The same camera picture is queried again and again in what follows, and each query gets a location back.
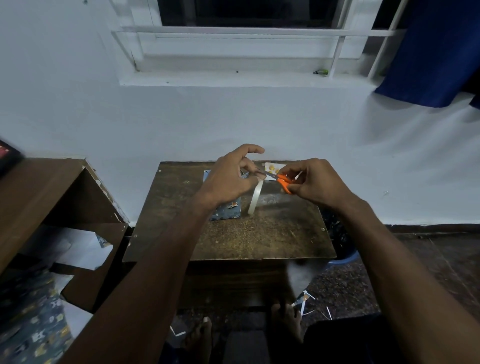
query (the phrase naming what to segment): orange scissors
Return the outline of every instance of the orange scissors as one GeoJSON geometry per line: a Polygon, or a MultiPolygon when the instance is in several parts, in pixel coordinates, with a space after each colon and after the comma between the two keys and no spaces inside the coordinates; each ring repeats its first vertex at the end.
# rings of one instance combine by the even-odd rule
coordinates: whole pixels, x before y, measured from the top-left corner
{"type": "Polygon", "coordinates": [[[263,174],[266,174],[267,176],[270,176],[272,178],[274,178],[279,184],[282,185],[283,187],[283,190],[287,193],[287,194],[292,194],[292,192],[290,192],[287,188],[287,186],[291,183],[294,183],[290,178],[288,178],[287,176],[284,176],[283,174],[273,174],[273,173],[270,173],[270,172],[267,172],[265,170],[259,170],[259,172],[263,173],[263,174]]]}

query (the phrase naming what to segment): floor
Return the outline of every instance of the floor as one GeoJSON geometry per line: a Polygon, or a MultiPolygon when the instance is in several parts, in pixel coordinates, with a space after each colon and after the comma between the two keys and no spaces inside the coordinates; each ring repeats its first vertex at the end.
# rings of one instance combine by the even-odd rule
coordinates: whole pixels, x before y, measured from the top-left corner
{"type": "MultiPolygon", "coordinates": [[[[480,321],[480,234],[398,234],[435,278],[480,321]]],[[[331,268],[315,277],[307,291],[316,298],[306,302],[301,327],[327,320],[379,311],[361,260],[331,268]]],[[[188,330],[202,317],[212,319],[214,352],[211,363],[269,363],[263,331],[265,309],[189,309],[178,312],[174,326],[188,330]]]]}

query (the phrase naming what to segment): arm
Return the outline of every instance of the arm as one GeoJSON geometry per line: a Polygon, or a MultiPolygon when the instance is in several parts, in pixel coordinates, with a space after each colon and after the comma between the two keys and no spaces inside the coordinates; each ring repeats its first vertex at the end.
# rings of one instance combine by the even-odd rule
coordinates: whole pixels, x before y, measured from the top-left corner
{"type": "Polygon", "coordinates": [[[279,171],[298,196],[333,209],[355,241],[375,296],[413,363],[480,363],[480,325],[354,195],[326,160],[279,171]]]}
{"type": "Polygon", "coordinates": [[[257,185],[255,175],[240,178],[240,168],[255,173],[245,155],[263,152],[245,144],[216,162],[201,189],[95,313],[62,363],[158,361],[202,227],[217,206],[257,185]]]}

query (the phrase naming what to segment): white wall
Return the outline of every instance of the white wall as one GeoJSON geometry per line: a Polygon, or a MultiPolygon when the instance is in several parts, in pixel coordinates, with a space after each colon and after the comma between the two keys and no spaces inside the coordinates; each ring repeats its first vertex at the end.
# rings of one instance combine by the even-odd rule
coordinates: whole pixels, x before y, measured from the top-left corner
{"type": "Polygon", "coordinates": [[[480,111],[351,88],[119,86],[82,0],[0,2],[0,134],[30,155],[82,156],[132,222],[161,160],[244,142],[266,159],[329,159],[384,223],[480,222],[480,111]]]}

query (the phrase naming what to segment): blue curtain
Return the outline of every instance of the blue curtain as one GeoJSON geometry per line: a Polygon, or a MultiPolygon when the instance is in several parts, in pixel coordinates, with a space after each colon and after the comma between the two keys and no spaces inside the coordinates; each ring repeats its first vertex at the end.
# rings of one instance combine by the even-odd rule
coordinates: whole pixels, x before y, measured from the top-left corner
{"type": "Polygon", "coordinates": [[[442,108],[464,89],[480,109],[480,0],[417,0],[407,33],[375,92],[442,108]]]}

